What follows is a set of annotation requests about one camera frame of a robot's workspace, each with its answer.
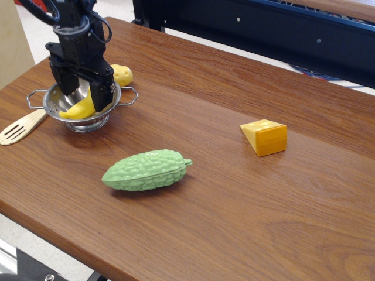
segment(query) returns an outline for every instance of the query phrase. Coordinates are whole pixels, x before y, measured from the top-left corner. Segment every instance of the yellow toy cheese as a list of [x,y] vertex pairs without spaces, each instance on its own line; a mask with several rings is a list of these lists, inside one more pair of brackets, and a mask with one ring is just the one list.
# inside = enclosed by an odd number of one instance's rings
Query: yellow toy cheese
[[258,157],[287,148],[287,126],[266,119],[240,125]]

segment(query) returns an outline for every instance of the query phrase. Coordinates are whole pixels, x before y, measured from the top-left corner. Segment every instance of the wooden table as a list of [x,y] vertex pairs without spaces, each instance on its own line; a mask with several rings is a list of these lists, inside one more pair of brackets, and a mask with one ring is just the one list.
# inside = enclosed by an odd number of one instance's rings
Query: wooden table
[[[137,102],[92,133],[48,117],[0,148],[0,212],[113,281],[375,279],[375,97],[109,19],[105,57]],[[0,126],[54,83],[48,60],[0,91]],[[257,157],[241,124],[288,126]],[[193,160],[178,183],[115,191],[116,161]]]

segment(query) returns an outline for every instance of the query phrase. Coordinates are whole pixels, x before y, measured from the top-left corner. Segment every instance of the green bitter melon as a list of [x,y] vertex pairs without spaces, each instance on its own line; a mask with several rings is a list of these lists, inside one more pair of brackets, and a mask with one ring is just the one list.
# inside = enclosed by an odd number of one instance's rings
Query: green bitter melon
[[176,183],[192,164],[179,152],[154,150],[120,160],[107,170],[102,181],[118,190],[150,190]]

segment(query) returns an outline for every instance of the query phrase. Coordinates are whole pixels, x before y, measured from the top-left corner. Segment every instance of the slotted spatula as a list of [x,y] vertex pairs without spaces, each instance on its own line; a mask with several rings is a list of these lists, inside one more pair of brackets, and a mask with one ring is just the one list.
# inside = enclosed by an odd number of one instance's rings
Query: slotted spatula
[[44,109],[38,109],[13,124],[10,124],[0,133],[0,145],[11,145],[12,143],[20,141],[47,116],[48,114]]

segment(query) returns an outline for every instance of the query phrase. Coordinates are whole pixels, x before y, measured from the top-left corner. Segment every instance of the cable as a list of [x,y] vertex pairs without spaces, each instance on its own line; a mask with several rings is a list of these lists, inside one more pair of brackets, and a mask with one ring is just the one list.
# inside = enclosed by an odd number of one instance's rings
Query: cable
[[319,78],[319,79],[326,80],[326,81],[340,81],[340,80],[341,80],[341,79],[339,79],[339,78],[332,77],[332,76],[330,76],[330,75],[326,75],[326,74],[322,74],[322,73],[317,72],[317,71],[312,71],[312,70],[307,69],[307,68],[304,68],[304,67],[293,66],[293,65],[291,65],[291,64],[290,64],[290,66],[291,66],[293,69],[295,69],[295,70],[297,70],[297,71],[299,71],[299,72],[301,72],[301,73],[303,73],[303,74],[305,74],[305,75],[307,75],[307,76],[311,76],[311,77]]
[[47,23],[48,25],[56,25],[60,20],[60,13],[57,10],[56,6],[51,0],[43,0],[43,3],[46,5],[47,10],[52,14],[52,16],[45,13],[40,7],[38,7],[31,0],[19,0],[19,2],[34,16],[40,19],[42,22]]
[[108,38],[103,41],[101,40],[94,32],[93,30],[91,29],[91,34],[100,42],[100,43],[108,43],[111,39],[112,39],[112,29],[111,29],[111,26],[110,24],[105,20],[103,19],[97,12],[94,12],[94,11],[91,11],[91,14],[92,16],[94,16],[95,18],[99,19],[102,21],[102,23],[104,23],[105,25],[107,25],[108,27],[108,31],[109,31],[109,34],[108,34]]

